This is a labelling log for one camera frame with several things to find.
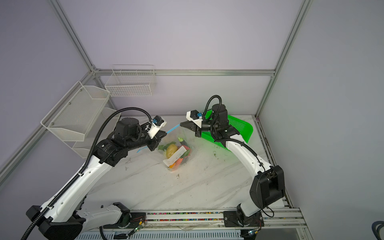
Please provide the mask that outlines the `red pepper toy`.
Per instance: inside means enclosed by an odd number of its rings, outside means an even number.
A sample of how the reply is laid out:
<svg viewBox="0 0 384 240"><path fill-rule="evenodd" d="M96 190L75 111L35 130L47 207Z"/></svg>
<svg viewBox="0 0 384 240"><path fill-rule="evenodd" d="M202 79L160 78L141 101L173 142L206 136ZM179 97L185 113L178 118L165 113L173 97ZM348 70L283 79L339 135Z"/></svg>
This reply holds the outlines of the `red pepper toy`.
<svg viewBox="0 0 384 240"><path fill-rule="evenodd" d="M191 149L188 147L188 146L184 146L184 148L186 149L186 152L185 154L190 154L191 153Z"/></svg>

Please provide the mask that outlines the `clear zip bag blue zipper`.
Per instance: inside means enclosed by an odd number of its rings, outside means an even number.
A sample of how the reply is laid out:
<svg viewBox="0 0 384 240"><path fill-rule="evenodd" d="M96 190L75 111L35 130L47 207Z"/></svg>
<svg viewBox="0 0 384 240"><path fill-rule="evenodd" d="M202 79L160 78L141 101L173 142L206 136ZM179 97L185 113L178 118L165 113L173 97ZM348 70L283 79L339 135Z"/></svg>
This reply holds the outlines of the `clear zip bag blue zipper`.
<svg viewBox="0 0 384 240"><path fill-rule="evenodd" d="M185 164L193 153L193 147L186 130L176 125L161 140L157 148L150 152L148 147L138 150L140 157L160 164L168 171L174 172Z"/></svg>

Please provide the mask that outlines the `yellow lemon toy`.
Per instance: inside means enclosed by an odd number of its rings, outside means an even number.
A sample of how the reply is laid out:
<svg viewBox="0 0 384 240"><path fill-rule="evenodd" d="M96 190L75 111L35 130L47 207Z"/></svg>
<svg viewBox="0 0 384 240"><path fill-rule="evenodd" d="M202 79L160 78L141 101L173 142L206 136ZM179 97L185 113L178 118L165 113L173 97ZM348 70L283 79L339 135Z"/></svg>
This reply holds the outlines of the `yellow lemon toy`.
<svg viewBox="0 0 384 240"><path fill-rule="evenodd" d="M169 159L177 150L178 150L177 145L170 144L166 150L166 158Z"/></svg>

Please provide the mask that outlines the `orange carrot toy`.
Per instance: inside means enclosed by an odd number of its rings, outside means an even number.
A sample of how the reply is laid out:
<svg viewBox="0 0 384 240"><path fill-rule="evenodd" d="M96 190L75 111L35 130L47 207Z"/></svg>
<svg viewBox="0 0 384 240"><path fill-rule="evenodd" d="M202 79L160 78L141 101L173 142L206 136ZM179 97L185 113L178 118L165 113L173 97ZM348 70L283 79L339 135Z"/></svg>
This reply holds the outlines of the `orange carrot toy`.
<svg viewBox="0 0 384 240"><path fill-rule="evenodd" d="M174 164L172 164L171 166L169 166L169 168L170 168L171 170L175 170L175 169L177 169L177 168L180 166L180 164L182 163L182 161L183 161L183 158L179 158Z"/></svg>

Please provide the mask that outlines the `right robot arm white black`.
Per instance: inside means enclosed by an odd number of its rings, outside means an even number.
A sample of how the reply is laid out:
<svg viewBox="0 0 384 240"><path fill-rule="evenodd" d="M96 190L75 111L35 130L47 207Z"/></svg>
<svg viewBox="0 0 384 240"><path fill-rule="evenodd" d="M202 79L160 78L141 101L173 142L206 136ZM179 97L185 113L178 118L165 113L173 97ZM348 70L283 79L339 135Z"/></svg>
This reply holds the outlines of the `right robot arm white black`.
<svg viewBox="0 0 384 240"><path fill-rule="evenodd" d="M225 105L213 105L208 118L206 112L189 111L186 119L180 124L181 127L193 131L198 138L204 132L210 133L214 142L232 152L251 175L253 182L249 196L237 206L237 219L242 226L248 225L254 214L268 209L271 204L285 197L283 169L264 161L246 143L240 131L230 124Z"/></svg>

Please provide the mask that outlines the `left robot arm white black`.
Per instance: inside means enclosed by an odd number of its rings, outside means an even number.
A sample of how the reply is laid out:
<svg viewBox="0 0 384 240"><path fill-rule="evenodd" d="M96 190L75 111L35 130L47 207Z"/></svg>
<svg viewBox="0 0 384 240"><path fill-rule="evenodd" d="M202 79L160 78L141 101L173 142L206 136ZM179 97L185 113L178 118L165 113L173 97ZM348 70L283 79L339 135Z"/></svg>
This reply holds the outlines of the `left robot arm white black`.
<svg viewBox="0 0 384 240"><path fill-rule="evenodd" d="M91 188L129 151L148 147L154 151L167 133L162 130L166 121L156 116L143 131L139 120L124 118L117 122L108 137L96 141L91 157L60 191L42 206L31 206L27 217L31 225L23 235L25 240L37 226L49 240L74 240L79 234L105 225L125 227L131 221L131 211L120 202L94 211L82 209Z"/></svg>

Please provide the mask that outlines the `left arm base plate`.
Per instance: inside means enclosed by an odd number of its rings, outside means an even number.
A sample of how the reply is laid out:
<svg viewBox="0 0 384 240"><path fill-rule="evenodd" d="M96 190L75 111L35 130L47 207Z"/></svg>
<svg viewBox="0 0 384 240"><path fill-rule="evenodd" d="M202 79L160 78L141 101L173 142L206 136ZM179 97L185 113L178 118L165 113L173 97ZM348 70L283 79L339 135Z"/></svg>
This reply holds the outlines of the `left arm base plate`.
<svg viewBox="0 0 384 240"><path fill-rule="evenodd" d="M116 224L105 225L104 229L134 229L139 226L140 221L145 221L147 214L145 212L130 212L124 215Z"/></svg>

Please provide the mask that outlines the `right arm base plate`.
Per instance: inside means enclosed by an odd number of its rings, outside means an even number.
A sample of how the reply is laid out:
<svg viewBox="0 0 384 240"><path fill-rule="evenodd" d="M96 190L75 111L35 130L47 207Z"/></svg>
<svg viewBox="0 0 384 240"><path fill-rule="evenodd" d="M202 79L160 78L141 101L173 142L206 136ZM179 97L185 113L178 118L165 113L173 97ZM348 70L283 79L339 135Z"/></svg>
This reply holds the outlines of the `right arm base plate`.
<svg viewBox="0 0 384 240"><path fill-rule="evenodd" d="M224 211L223 215L225 227L261 228L264 226L264 219L261 212L257 212L250 217L246 217L239 211Z"/></svg>

